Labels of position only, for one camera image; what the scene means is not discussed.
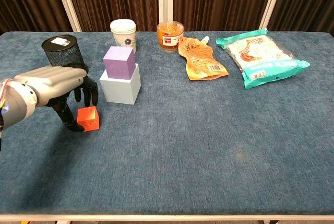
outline paper cup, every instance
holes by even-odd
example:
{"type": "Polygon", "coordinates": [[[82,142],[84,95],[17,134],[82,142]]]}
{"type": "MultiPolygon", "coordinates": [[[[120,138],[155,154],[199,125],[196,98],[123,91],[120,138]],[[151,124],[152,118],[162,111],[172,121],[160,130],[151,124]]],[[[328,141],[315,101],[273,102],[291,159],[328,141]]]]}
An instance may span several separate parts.
{"type": "Polygon", "coordinates": [[[136,24],[130,19],[117,19],[110,23],[117,46],[133,48],[136,53],[136,24]]]}

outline wire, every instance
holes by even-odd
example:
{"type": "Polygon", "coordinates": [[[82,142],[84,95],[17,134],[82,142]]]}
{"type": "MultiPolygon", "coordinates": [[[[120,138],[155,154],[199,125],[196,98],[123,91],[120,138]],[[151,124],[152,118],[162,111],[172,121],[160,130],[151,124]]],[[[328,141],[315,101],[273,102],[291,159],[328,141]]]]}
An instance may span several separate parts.
{"type": "Polygon", "coordinates": [[[4,118],[2,117],[2,107],[0,107],[0,151],[2,141],[2,129],[4,128],[4,118]]]}
{"type": "Polygon", "coordinates": [[[3,101],[0,102],[0,108],[2,108],[4,106],[5,102],[6,102],[6,99],[4,99],[3,101]]]}
{"type": "Polygon", "coordinates": [[[5,97],[6,86],[7,86],[8,82],[10,82],[10,81],[12,81],[12,79],[5,79],[5,80],[2,82],[3,85],[2,85],[1,90],[0,90],[0,104],[1,104],[1,105],[2,105],[2,103],[4,103],[4,102],[2,102],[2,100],[3,100],[3,98],[5,97]]]}

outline snack bag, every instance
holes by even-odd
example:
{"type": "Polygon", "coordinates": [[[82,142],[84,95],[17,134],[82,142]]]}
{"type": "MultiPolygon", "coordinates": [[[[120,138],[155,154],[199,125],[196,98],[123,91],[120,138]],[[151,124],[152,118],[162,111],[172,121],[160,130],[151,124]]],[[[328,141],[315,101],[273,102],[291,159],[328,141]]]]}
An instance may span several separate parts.
{"type": "Polygon", "coordinates": [[[208,36],[201,41],[182,37],[178,43],[178,53],[187,60],[186,71],[190,80],[211,80],[229,74],[213,58],[213,49],[207,45],[208,41],[208,36]]]}
{"type": "Polygon", "coordinates": [[[309,67],[307,61],[296,60],[290,51],[266,36],[267,32],[261,29],[216,39],[239,66],[246,89],[291,77],[309,67]]]}

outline robotic hand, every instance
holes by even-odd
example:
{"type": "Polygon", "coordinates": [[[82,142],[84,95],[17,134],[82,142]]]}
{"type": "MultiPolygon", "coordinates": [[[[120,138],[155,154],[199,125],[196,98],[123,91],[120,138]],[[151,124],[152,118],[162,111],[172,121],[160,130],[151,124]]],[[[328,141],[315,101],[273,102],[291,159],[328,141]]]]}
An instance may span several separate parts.
{"type": "Polygon", "coordinates": [[[97,83],[82,68],[46,66],[0,81],[0,130],[31,116],[36,107],[52,107],[72,131],[84,128],[73,118],[67,98],[74,90],[77,102],[84,92],[85,106],[98,103],[97,83]]]}

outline orange liquid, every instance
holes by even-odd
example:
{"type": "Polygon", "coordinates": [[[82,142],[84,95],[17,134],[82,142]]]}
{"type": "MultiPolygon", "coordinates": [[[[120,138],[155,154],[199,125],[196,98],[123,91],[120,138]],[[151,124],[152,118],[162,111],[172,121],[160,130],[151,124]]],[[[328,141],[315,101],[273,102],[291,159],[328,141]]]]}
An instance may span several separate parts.
{"type": "Polygon", "coordinates": [[[167,50],[169,52],[177,51],[178,49],[178,41],[176,45],[165,45],[163,40],[164,37],[180,37],[183,34],[183,25],[170,21],[170,22],[162,22],[157,26],[157,36],[158,36],[158,45],[161,49],[167,50]]]}

